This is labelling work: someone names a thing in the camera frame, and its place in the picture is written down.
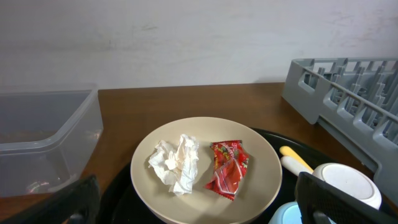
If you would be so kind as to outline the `light blue plastic cup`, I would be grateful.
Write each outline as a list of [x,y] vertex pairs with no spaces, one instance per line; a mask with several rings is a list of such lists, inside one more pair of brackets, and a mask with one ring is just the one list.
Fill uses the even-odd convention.
[[273,214],[269,224],[302,224],[302,216],[297,202],[280,206]]

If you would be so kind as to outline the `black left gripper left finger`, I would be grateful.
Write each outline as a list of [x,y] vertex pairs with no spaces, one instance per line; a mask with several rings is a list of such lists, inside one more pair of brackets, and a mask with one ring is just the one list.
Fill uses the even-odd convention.
[[95,223],[100,210],[100,187],[95,175],[80,179],[45,200],[5,219],[10,223]]

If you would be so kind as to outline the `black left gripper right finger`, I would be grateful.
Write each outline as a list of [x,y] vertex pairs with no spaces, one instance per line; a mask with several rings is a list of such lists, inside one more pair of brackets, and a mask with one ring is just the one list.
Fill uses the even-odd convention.
[[397,219],[336,187],[301,172],[295,186],[295,198],[300,209],[302,222],[309,223],[360,223],[396,224]]

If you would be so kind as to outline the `white tissue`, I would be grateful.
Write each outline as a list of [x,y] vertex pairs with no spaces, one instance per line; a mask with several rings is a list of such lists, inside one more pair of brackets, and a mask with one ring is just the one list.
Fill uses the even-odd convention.
[[178,146],[161,140],[149,157],[149,168],[153,168],[161,182],[170,187],[169,192],[176,196],[193,192],[199,146],[195,137],[181,134]]

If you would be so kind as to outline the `white plastic cup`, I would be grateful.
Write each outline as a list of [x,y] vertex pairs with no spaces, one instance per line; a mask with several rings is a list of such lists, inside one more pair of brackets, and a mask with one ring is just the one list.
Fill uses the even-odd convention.
[[376,184],[362,172],[350,166],[326,163],[318,166],[312,175],[376,210],[381,207],[382,195]]

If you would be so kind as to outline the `red candy wrapper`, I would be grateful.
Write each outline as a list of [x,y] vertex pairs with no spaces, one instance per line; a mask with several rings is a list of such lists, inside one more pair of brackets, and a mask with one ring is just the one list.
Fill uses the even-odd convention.
[[211,142],[210,148],[214,152],[213,175],[204,188],[233,201],[246,175],[249,154],[242,140]]

